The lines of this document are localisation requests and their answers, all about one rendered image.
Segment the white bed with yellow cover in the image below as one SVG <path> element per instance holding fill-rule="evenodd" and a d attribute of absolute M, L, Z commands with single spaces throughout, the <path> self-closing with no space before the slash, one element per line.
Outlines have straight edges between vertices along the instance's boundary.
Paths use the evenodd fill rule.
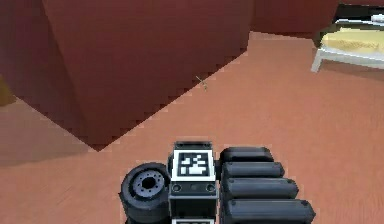
<path fill-rule="evenodd" d="M 324 60 L 384 70 L 384 0 L 343 0 L 332 22 L 313 37 L 318 72 Z"/>

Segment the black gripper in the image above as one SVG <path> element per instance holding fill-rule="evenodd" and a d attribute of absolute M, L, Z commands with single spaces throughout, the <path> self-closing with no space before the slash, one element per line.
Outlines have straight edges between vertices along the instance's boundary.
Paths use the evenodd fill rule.
<path fill-rule="evenodd" d="M 166 166 L 150 162 L 133 168 L 123 179 L 119 197 L 125 224 L 170 224 Z"/>

